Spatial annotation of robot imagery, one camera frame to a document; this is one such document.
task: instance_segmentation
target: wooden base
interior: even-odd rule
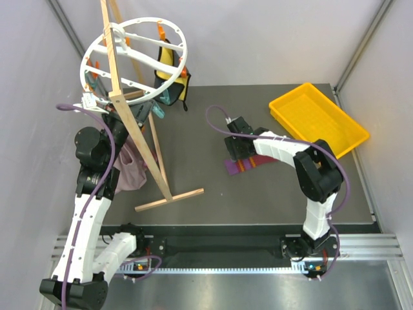
[[[156,207],[159,207],[160,205],[165,205],[165,204],[170,203],[170,202],[176,202],[178,200],[193,197],[193,196],[197,196],[197,195],[200,195],[200,194],[203,194],[203,193],[204,193],[204,189],[196,189],[192,192],[186,192],[184,194],[173,196],[172,200],[162,199],[162,200],[146,203],[144,205],[140,205],[138,207],[135,207],[135,211],[140,212],[140,211],[156,208]]]

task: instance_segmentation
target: orange clothespin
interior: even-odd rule
[[[162,21],[157,21],[157,31],[159,32],[159,37],[161,38],[161,40],[165,41],[166,35],[165,35],[165,31],[163,30],[161,26],[161,22]]]
[[[183,67],[183,70],[181,72],[181,78],[186,78],[188,76],[187,72],[186,72],[186,67]]]
[[[91,66],[91,67],[93,66],[93,65],[92,65],[92,62],[90,61],[90,59],[88,59],[88,66]],[[99,62],[98,62],[98,61],[95,62],[95,68],[99,69]],[[93,77],[94,79],[96,79],[97,76],[98,76],[97,73],[93,73],[93,72],[92,72],[92,77]]]

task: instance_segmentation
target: gray table surface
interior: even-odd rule
[[[147,183],[137,191],[120,192],[109,208],[104,224],[193,225],[193,224],[293,224],[305,219],[306,198],[295,171],[284,163],[269,163],[229,176],[224,166],[228,153],[224,135],[210,128],[205,109],[222,105],[234,118],[243,116],[253,127],[266,127],[276,134],[286,130],[270,115],[268,103],[297,85],[250,85],[192,87],[188,112],[181,103],[165,107],[165,118],[155,117],[161,151],[172,195],[198,188],[205,193],[143,212],[134,207],[162,199],[148,172]],[[334,100],[329,84],[316,85]],[[218,111],[211,113],[214,124],[227,129]],[[147,125],[147,141],[152,142]],[[347,206],[334,216],[336,223],[372,223],[353,156],[340,159],[352,185]],[[345,186],[337,202],[340,202]]]

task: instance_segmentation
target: fabric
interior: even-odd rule
[[[121,172],[115,194],[140,189],[146,183],[146,164],[130,136],[126,139],[114,167]]]
[[[268,156],[254,155],[247,160],[238,160],[233,162],[232,160],[225,160],[224,164],[230,176],[253,169],[259,165],[265,163],[273,163],[277,160]]]

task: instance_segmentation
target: metal floor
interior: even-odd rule
[[[113,279],[103,310],[401,310],[386,262],[338,262],[328,281],[302,275],[161,275]]]

